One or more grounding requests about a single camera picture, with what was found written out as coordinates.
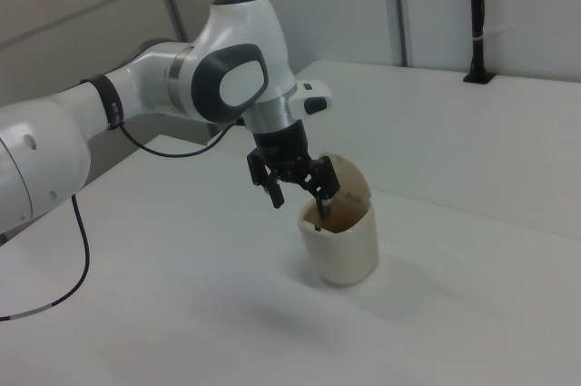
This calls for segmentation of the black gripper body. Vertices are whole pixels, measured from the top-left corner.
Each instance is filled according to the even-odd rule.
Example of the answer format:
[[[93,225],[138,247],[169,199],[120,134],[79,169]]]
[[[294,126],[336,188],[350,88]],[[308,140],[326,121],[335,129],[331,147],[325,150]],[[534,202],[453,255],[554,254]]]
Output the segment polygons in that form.
[[[302,120],[277,132],[252,137],[256,144],[251,152],[252,178],[266,178],[266,168],[280,178],[308,177],[311,158]]]

